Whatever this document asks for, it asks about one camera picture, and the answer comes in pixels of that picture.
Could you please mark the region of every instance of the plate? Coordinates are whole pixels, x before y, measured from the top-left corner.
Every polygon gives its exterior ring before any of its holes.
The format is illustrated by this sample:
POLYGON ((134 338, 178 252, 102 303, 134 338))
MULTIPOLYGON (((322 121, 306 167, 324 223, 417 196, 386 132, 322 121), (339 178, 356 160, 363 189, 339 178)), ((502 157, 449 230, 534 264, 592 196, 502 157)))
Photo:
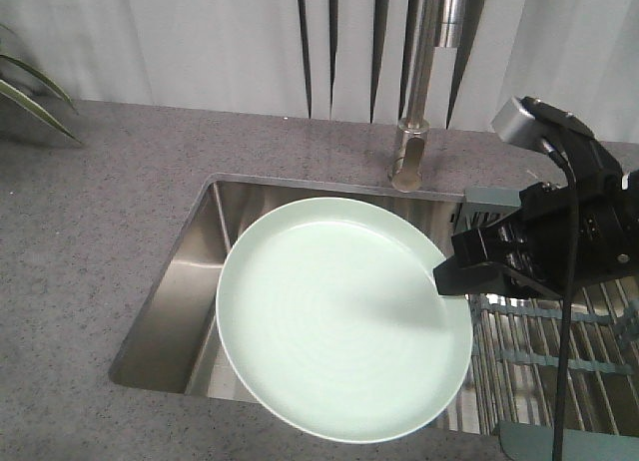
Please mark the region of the plate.
POLYGON ((423 233, 373 205, 284 205, 227 257, 222 345, 247 389, 292 426, 348 443, 403 436, 448 405, 470 361, 467 302, 435 288, 443 260, 423 233))

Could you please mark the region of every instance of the plate rim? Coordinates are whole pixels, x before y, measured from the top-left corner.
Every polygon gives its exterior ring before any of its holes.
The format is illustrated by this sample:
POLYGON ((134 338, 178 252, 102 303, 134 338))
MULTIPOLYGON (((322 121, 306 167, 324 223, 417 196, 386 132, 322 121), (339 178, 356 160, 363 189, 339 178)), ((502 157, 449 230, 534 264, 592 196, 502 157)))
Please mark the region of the plate rim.
MULTIPOLYGON (((471 323, 471 317, 470 317, 470 309, 468 307, 467 300, 463 296, 449 296, 449 295, 438 294, 441 298, 447 299, 447 300, 459 300, 459 301, 463 300, 463 302, 465 303, 465 306, 466 306, 466 310, 464 310, 464 315, 467 315, 466 317, 468 319, 468 323, 466 323, 467 324, 467 328, 468 328, 467 332, 466 332, 466 337, 468 339, 468 342, 466 343, 466 353, 464 353, 464 359, 467 359, 467 362, 465 363, 466 370, 464 371, 464 375, 460 377, 460 379, 459 379, 459 381, 457 383, 455 383, 455 389, 452 390, 452 392, 451 392, 452 394, 447 397, 446 402, 437 411, 436 414, 434 414, 434 415, 432 415, 430 417, 427 417, 427 419, 425 421, 420 421, 419 423, 417 423, 417 425, 412 426, 409 429, 403 430, 403 431, 401 431, 399 433, 395 433, 395 434, 392 434, 392 435, 389 435, 389 436, 383 436, 383 437, 377 437, 377 438, 374 438, 374 439, 371 438, 371 439, 365 439, 365 440, 363 440, 363 439, 349 439, 347 437, 336 437, 336 436, 330 436, 330 435, 322 434, 320 432, 316 432, 316 431, 313 431, 311 429, 308 429, 308 428, 305 428, 303 426, 300 426, 298 423, 292 421, 291 419, 287 418, 283 414, 279 413, 275 408, 273 408, 269 403, 265 402, 264 399, 255 392, 255 390, 250 386, 250 384, 247 383, 247 381, 246 381, 245 377, 242 375, 242 373, 238 370, 238 368, 237 368, 237 366, 236 366, 236 364, 234 362, 233 357, 229 354, 229 350, 227 348, 227 344, 225 342, 225 338, 224 338, 224 335, 223 335, 223 329, 222 329, 222 326, 219 323, 219 303, 220 303, 220 290, 221 290, 221 286, 223 285, 222 281, 224 279, 225 268, 228 265, 228 261, 231 258, 232 254, 234 252, 234 249, 236 249, 236 246, 238 246, 240 244, 240 242, 245 237, 245 235, 247 235, 247 233, 253 232, 254 230, 256 230, 256 227, 259 227, 262 224, 261 221, 264 220, 265 218, 270 218, 272 214, 278 213, 278 212, 280 212, 282 210, 289 210, 290 207, 296 206, 296 205, 299 205, 299 204, 305 204, 305 203, 315 204, 315 203, 323 203, 323 201, 331 201, 331 202, 339 201, 341 203, 363 205, 363 206, 367 206, 370 209, 375 209, 379 213, 383 213, 384 217, 394 218, 397 221, 400 221, 406 227, 407 230, 412 230, 412 231, 418 233, 421 237, 423 237, 429 243, 429 245, 432 246, 435 249, 435 253, 440 257, 440 260, 441 261, 445 260, 445 256, 443 255, 441 250, 432 242, 432 240, 426 234, 424 234, 421 230, 416 228, 410 222, 404 220, 402 217, 394 214, 393 212, 391 212, 389 210, 386 210, 386 209, 384 209, 382 207, 379 207, 377 205, 370 204, 368 202, 363 202, 363 201, 360 201, 360 200, 348 199, 346 197, 311 197, 311 198, 308 198, 308 199, 295 200, 293 202, 286 203, 284 205, 276 207, 275 209, 273 209, 270 212, 262 215, 257 220, 252 222, 240 234, 240 236, 238 236, 238 238, 236 239, 236 241, 231 246, 231 249, 229 250, 229 253, 227 254, 227 256, 225 258, 225 262, 224 262, 224 265, 222 267, 222 271, 220 273, 218 286, 216 288, 215 323, 217 325, 218 336, 220 338, 220 343, 221 343, 221 345, 222 345, 222 347, 224 349, 224 352, 225 352, 225 355, 226 355, 227 359, 229 360, 229 363, 231 364, 231 367, 233 368, 234 373, 240 379, 240 381, 242 382, 244 387, 251 393, 251 395, 256 398, 256 400, 260 403, 260 405, 264 406, 265 408, 267 408, 267 410, 270 411, 277 418, 281 419, 282 421, 286 422, 290 426, 293 426, 294 428, 296 428, 296 429, 298 429, 298 430, 300 430, 300 431, 302 431, 304 433, 307 433, 307 434, 310 434, 312 436, 316 436, 318 438, 325 439, 325 440, 328 440, 328 441, 335 441, 335 442, 347 443, 347 444, 382 443, 382 442, 398 439, 398 438, 401 438, 403 436, 407 436, 407 435, 409 435, 411 433, 414 433, 415 431, 418 431, 419 429, 425 427, 428 423, 430 423, 437 416, 439 416, 439 414, 441 414, 443 412, 443 410, 450 404, 452 399, 454 399, 454 397, 457 395, 459 389, 463 385, 463 382, 464 382, 464 380, 466 378, 466 374, 465 373, 468 370, 468 366, 470 364, 471 354, 472 354, 473 329, 472 329, 472 323, 471 323)), ((434 285, 434 278, 432 276, 432 273, 430 273, 430 278, 431 278, 431 281, 432 281, 432 283, 434 285)))

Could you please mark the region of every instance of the green leaf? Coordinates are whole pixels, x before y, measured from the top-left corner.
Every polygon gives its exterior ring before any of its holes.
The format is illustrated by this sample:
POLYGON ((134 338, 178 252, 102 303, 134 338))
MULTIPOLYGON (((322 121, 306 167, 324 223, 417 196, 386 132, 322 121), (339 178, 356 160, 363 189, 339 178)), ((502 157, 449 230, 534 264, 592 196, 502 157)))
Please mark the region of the green leaf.
POLYGON ((24 95, 18 89, 8 84, 4 80, 0 79, 0 94, 8 97, 13 100, 20 107, 25 109, 30 114, 34 115, 38 119, 40 119, 45 124, 53 127, 54 129, 62 132, 67 137, 75 140, 78 143, 81 143, 78 139, 74 137, 74 135, 69 132, 64 125, 58 122, 49 112, 47 112, 42 106, 31 100, 29 97, 24 95))
POLYGON ((67 104, 69 104, 69 107, 71 107, 74 110, 74 112, 77 113, 76 108, 73 106, 73 102, 71 102, 71 97, 67 95, 67 93, 62 89, 62 87, 56 84, 53 80, 51 80, 41 71, 39 71, 38 69, 34 69, 29 64, 22 62, 21 60, 14 59, 13 57, 9 57, 8 55, 5 55, 5 54, 0 54, 0 59, 4 59, 7 62, 11 62, 13 65, 20 67, 22 70, 33 75, 36 79, 38 79, 40 82, 46 85, 53 93, 55 93, 58 97, 64 100, 67 104))
POLYGON ((0 23, 0 28, 6 30, 10 34, 16 35, 16 33, 13 30, 11 30, 9 27, 7 27, 6 25, 4 25, 2 23, 0 23))

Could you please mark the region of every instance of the countertop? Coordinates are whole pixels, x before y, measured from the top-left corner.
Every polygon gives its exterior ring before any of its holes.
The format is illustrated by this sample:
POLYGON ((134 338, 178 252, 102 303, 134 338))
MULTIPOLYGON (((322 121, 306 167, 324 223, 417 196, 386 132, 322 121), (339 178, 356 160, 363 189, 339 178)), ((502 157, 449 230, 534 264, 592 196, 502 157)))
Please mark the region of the countertop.
MULTIPOLYGON (((44 100, 85 146, 0 103, 0 459, 506 459, 496 437, 424 428, 322 441, 251 403, 116 385, 108 370, 211 175, 389 187, 394 127, 44 100)), ((639 147, 615 144, 626 169, 639 147)), ((423 189, 561 180, 493 134, 433 130, 423 189)))

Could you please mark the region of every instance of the faucet spout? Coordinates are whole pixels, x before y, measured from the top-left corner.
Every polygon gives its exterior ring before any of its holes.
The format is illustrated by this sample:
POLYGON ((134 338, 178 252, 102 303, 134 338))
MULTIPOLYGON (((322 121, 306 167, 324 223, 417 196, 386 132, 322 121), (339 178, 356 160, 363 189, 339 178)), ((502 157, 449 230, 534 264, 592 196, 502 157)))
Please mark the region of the faucet spout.
POLYGON ((423 113, 434 51, 437 46, 458 46, 464 5, 465 0, 422 0, 406 117, 397 124, 397 151, 389 173, 392 185, 401 192, 421 187, 419 166, 429 128, 423 113))

